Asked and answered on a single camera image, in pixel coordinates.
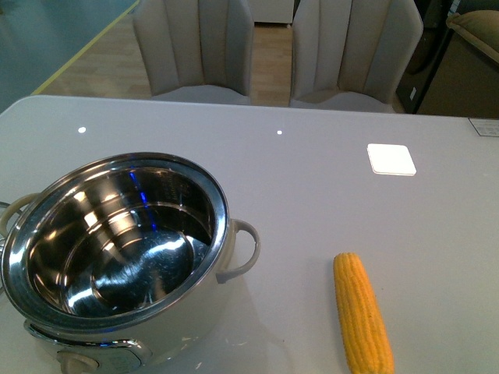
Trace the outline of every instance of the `chair seat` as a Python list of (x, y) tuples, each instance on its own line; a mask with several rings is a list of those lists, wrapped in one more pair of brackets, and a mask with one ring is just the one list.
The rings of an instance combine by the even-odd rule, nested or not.
[(250, 105), (249, 97), (231, 90), (230, 88), (212, 86), (184, 86), (177, 90), (162, 93), (152, 97), (157, 101), (182, 101), (205, 104), (236, 104)]
[(357, 92), (321, 90), (309, 93), (299, 99), (291, 99), (292, 108), (328, 109), (334, 111), (370, 111), (395, 113), (390, 104), (384, 104), (371, 96)]

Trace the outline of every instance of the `floor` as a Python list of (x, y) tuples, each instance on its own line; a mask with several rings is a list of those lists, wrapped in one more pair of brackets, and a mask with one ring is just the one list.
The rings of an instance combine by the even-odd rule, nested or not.
[[(291, 56), (292, 30), (289, 26), (256, 25), (251, 93), (254, 105), (282, 107), (288, 105)], [(149, 98), (149, 83), (133, 34), (132, 15), (123, 15), (91, 46), (85, 48), (84, 53), (74, 58), (63, 72), (46, 82), (39, 90), (36, 90), (36, 93), (85, 97)], [(396, 105), (395, 109), (403, 111), (400, 105)]]
[(136, 0), (0, 0), (0, 112), (36, 90)]

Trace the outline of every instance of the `pot rim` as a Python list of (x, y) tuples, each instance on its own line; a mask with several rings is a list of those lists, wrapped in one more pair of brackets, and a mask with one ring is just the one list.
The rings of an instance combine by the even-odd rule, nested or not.
[[(163, 164), (165, 167), (168, 166), (169, 170), (177, 171), (191, 178), (201, 187), (210, 200), (215, 216), (214, 235), (208, 253), (199, 267), (182, 284), (162, 300), (147, 307), (113, 316), (91, 318), (63, 312), (39, 295), (39, 292), (32, 285), (27, 271), (30, 238), (43, 224), (43, 221), (38, 220), (38, 216), (43, 216), (43, 213), (46, 213), (44, 208), (53, 206), (52, 202), (58, 202), (70, 196), (72, 186), (74, 187), (78, 181), (84, 182), (92, 175), (115, 170), (120, 165), (127, 165), (130, 161), (137, 165), (146, 161)], [(5, 242), (2, 253), (2, 283), (10, 302), (33, 325), (63, 333), (92, 334), (123, 330), (170, 309), (194, 291), (194, 288), (212, 272), (216, 262), (220, 259), (223, 244), (228, 235), (229, 224), (225, 194), (214, 177), (200, 165), (182, 157), (153, 152), (123, 153), (101, 158), (71, 171), (49, 185), (23, 211)]]

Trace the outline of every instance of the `cushion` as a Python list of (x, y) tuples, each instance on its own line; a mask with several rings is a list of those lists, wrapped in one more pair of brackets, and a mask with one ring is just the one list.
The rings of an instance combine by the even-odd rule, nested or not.
[(333, 111), (369, 111), (374, 113), (395, 113), (394, 108), (371, 96), (357, 92), (340, 92), (333, 90), (316, 91), (298, 100), (291, 99), (292, 108), (329, 109)]
[(209, 84), (180, 87), (177, 90), (153, 96), (151, 99), (156, 101), (181, 101), (205, 104), (251, 104), (250, 97), (237, 93), (230, 88)]
[(447, 26), (499, 63), (499, 11), (455, 13), (448, 17)]

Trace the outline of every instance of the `chair backrest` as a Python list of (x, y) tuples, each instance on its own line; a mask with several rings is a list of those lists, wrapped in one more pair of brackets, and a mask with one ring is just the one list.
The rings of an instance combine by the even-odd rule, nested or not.
[(414, 0), (302, 0), (293, 21), (292, 98), (341, 90), (390, 104), (422, 32)]
[(141, 0), (133, 26), (153, 96), (203, 84), (250, 95), (247, 0)]

